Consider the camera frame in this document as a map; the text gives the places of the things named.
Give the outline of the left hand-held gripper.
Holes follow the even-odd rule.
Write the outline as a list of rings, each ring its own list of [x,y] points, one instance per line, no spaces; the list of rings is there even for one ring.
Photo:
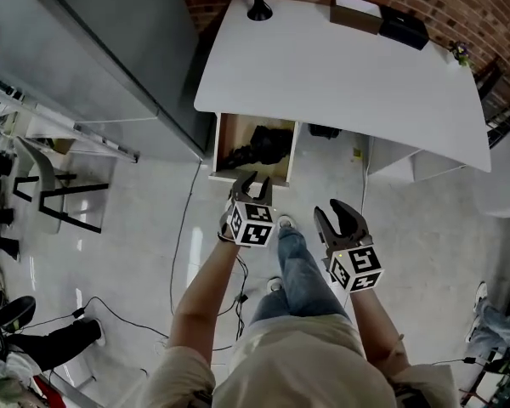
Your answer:
[[[240,247],[266,247],[275,229],[271,178],[262,182],[257,197],[250,195],[257,174],[256,171],[242,171],[229,194],[226,213],[235,244]]]

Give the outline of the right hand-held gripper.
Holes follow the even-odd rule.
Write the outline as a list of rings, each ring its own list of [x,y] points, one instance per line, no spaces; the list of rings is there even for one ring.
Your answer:
[[[344,241],[340,243],[329,218],[322,209],[315,207],[315,227],[321,242],[326,245],[326,256],[323,258],[326,272],[331,281],[337,282],[345,292],[374,288],[384,269],[376,255],[365,218],[343,201],[330,199],[330,205],[337,215],[340,236],[360,240],[347,245]]]

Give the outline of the person's left hand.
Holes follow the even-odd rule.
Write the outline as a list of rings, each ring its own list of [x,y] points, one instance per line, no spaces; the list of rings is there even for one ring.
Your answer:
[[[235,238],[233,236],[232,230],[230,229],[228,219],[228,213],[224,213],[221,216],[219,220],[218,238],[223,242],[235,243]]]

